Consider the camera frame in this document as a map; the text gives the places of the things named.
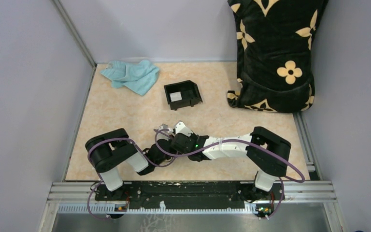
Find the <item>grey credit card stack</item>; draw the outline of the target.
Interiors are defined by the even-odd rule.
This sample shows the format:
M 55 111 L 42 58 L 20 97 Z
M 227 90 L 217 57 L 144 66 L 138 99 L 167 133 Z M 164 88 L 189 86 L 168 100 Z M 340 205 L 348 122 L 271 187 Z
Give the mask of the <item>grey credit card stack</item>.
M 182 98 L 182 94 L 181 94 L 180 91 L 170 93 L 170 94 L 169 94 L 169 98 L 170 98 L 170 102 L 175 102 L 175 101 L 177 102 L 177 101 L 180 101 L 180 100 L 183 99 L 183 98 Z

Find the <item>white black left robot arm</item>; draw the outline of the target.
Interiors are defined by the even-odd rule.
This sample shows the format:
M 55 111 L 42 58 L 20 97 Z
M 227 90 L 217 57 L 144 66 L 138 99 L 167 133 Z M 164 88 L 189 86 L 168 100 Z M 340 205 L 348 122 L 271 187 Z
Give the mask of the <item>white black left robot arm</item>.
M 112 199 L 120 200 L 126 193 L 117 168 L 119 164 L 126 162 L 137 174 L 146 175 L 156 167 L 164 167 L 165 161 L 173 162 L 174 157 L 162 152 L 174 153 L 170 150 L 173 129 L 165 129 L 163 126 L 159 129 L 162 133 L 157 136 L 157 141 L 143 150 L 129 138 L 124 128 L 95 136 L 86 142 L 87 158 Z

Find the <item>black plastic card box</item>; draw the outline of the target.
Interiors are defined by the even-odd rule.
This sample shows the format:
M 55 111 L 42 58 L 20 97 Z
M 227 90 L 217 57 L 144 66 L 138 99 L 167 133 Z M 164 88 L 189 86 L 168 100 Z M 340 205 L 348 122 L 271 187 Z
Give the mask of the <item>black plastic card box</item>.
M 193 107 L 194 105 L 203 102 L 198 85 L 191 80 L 165 85 L 164 90 L 167 103 L 170 109 L 174 111 L 184 107 Z M 178 91 L 181 92 L 183 99 L 176 102 L 170 102 L 169 94 Z

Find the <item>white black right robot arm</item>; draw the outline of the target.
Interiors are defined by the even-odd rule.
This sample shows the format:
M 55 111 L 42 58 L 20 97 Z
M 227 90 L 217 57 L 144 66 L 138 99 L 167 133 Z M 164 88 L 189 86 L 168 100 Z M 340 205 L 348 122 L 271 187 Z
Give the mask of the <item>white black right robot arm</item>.
M 264 127 L 254 127 L 249 134 L 228 138 L 179 132 L 171 140 L 170 148 L 198 162 L 220 158 L 249 158 L 259 167 L 254 179 L 253 194 L 258 199 L 266 199 L 271 194 L 274 181 L 286 175 L 291 143 Z

